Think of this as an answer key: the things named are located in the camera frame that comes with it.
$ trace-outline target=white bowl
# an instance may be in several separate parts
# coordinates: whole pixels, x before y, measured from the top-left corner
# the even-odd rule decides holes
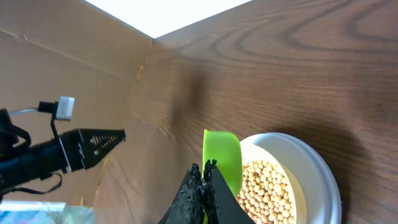
[[[291,186],[292,190],[289,192],[289,199],[291,200],[291,206],[294,209],[294,223],[306,223],[307,219],[307,208],[305,206],[305,199],[302,189],[291,173],[282,163],[275,159],[269,152],[263,148],[256,146],[248,142],[241,142],[242,150],[242,163],[247,164],[253,161],[268,161],[271,164],[277,165],[277,172],[287,178],[288,185]]]
[[[282,133],[256,134],[241,141],[243,146],[250,144],[265,149],[284,168],[294,192],[297,224],[341,223],[341,199],[336,180],[315,150],[297,138]],[[242,148],[243,157],[248,153]],[[296,193],[300,192],[297,186],[301,188],[303,198]],[[299,220],[304,215],[300,209],[302,202],[307,208],[304,222]]]

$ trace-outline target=wooden table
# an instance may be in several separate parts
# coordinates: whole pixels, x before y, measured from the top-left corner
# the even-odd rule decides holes
[[[398,1],[249,2],[154,41],[136,79],[99,223],[157,223],[204,129],[291,134],[330,166],[343,223],[398,223]]]

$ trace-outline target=white plate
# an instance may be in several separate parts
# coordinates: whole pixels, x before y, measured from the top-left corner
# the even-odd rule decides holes
[[[307,223],[341,223],[336,181],[325,161],[310,146],[281,133],[256,134],[241,143],[262,147],[293,173],[304,193]]]

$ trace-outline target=cable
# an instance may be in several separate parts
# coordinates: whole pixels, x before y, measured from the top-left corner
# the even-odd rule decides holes
[[[53,175],[53,176],[54,176],[54,175],[59,176],[60,181],[59,181],[57,184],[55,184],[52,188],[50,188],[49,190],[47,190],[47,191],[45,191],[45,192],[41,192],[41,191],[33,190],[33,189],[28,189],[28,188],[26,188],[26,187],[16,187],[16,188],[12,189],[10,192],[19,191],[19,192],[25,192],[25,193],[28,193],[28,194],[37,194],[37,195],[42,195],[42,194],[50,193],[50,192],[52,192],[52,191],[54,191],[54,190],[59,189],[59,188],[62,186],[62,175],[61,175],[61,174],[58,174],[58,173],[53,173],[52,175]]]
[[[17,111],[11,111],[8,112],[9,115],[19,115],[19,114],[24,114],[24,113],[30,113],[30,112],[36,112],[38,108],[27,108],[23,110],[17,110]]]

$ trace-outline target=brown cardboard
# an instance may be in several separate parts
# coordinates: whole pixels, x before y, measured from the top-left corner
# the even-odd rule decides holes
[[[75,97],[70,122],[56,122],[60,133],[73,128],[121,128],[134,77],[151,40],[138,31],[76,0],[0,2],[0,108],[18,110]],[[52,137],[50,116],[13,116],[33,144]],[[48,200],[92,205],[103,163],[64,175],[63,186],[47,195],[11,193],[6,200]],[[57,179],[24,187],[49,189]]]

